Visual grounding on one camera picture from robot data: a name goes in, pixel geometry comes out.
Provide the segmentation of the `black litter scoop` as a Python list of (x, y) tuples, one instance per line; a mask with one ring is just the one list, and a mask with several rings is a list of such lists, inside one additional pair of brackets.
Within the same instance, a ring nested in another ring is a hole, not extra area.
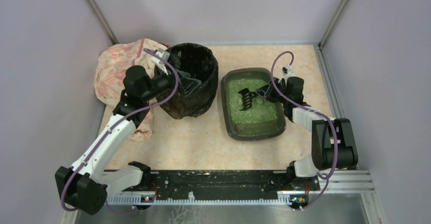
[(259, 96), (257, 92), (250, 91), (248, 88), (244, 88), (237, 93), (241, 95), (242, 108), (240, 109), (240, 111), (246, 111), (250, 109), (253, 106), (253, 99)]

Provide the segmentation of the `black bag lined bin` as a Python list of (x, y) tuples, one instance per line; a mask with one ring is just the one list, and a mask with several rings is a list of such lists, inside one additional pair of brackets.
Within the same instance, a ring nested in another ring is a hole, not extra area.
[(195, 43), (181, 43), (166, 50), (178, 72), (178, 92), (160, 107), (174, 119), (206, 113), (218, 88), (219, 64), (213, 52)]

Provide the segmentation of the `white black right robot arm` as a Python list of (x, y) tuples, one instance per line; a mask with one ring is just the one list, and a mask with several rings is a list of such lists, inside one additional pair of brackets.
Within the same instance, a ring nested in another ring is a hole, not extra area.
[(351, 168), (358, 163), (358, 153), (351, 121), (332, 118), (313, 109), (304, 101), (304, 80), (299, 77), (274, 78), (251, 93), (283, 106), (284, 115), (311, 133), (311, 153), (293, 161), (288, 169), (295, 178), (312, 177), (319, 171), (329, 170), (326, 179), (335, 169)]

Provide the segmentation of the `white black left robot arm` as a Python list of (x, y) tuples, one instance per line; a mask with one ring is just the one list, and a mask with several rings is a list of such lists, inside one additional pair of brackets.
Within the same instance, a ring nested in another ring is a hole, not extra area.
[(55, 173), (65, 211), (81, 210), (93, 215), (111, 196), (133, 186), (149, 185), (150, 167), (139, 162), (128, 163), (111, 174), (104, 174), (104, 171), (121, 144), (144, 121), (152, 108), (150, 100), (170, 91), (164, 100), (153, 105), (160, 106), (177, 92), (185, 97), (190, 95), (202, 82), (175, 68), (150, 78), (144, 67), (132, 66), (126, 70), (123, 84), (120, 101), (102, 133), (70, 167), (59, 167)]

